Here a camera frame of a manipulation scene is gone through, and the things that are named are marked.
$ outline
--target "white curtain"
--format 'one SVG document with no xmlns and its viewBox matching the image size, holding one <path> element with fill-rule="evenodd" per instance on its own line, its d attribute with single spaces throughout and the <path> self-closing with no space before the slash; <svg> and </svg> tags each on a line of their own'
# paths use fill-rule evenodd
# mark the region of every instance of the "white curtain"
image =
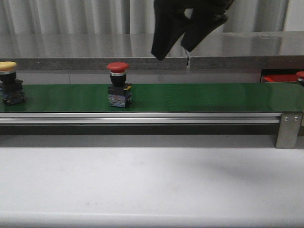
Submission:
<svg viewBox="0 0 304 228">
<path fill-rule="evenodd" d="M 288 0 L 236 0 L 215 32 L 281 31 L 287 6 Z M 1 35 L 153 33 L 153 0 L 0 0 L 0 21 Z"/>
</svg>

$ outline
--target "aluminum rail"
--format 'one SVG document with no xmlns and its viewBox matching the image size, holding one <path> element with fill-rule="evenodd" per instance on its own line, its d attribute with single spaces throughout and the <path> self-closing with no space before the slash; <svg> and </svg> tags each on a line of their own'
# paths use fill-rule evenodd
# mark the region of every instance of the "aluminum rail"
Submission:
<svg viewBox="0 0 304 228">
<path fill-rule="evenodd" d="M 282 113 L 1 113 L 0 124 L 278 124 Z"/>
</svg>

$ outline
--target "red object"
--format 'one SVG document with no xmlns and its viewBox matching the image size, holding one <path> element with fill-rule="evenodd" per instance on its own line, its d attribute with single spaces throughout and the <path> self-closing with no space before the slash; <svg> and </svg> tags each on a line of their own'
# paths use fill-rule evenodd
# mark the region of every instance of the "red object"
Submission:
<svg viewBox="0 0 304 228">
<path fill-rule="evenodd" d="M 296 82 L 298 77 L 297 75 L 267 75 L 264 79 L 268 82 Z"/>
<path fill-rule="evenodd" d="M 304 71 L 299 71 L 296 73 L 296 76 L 300 79 L 304 79 Z"/>
<path fill-rule="evenodd" d="M 114 62 L 106 66 L 106 68 L 109 69 L 112 73 L 123 73 L 129 67 L 129 64 L 124 62 Z"/>
</svg>

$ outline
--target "yellow button cap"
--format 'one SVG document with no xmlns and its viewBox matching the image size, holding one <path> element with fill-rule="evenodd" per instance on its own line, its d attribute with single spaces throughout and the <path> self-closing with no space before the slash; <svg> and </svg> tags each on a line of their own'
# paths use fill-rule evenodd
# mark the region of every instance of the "yellow button cap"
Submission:
<svg viewBox="0 0 304 228">
<path fill-rule="evenodd" d="M 0 71 L 10 71 L 13 70 L 17 65 L 15 62 L 0 62 Z"/>
</svg>

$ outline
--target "white table surface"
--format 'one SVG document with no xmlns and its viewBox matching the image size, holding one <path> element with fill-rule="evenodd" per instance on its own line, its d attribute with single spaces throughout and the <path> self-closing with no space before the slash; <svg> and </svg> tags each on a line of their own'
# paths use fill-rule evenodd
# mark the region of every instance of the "white table surface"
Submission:
<svg viewBox="0 0 304 228">
<path fill-rule="evenodd" d="M 304 137 L 0 136 L 0 227 L 304 226 Z"/>
</svg>

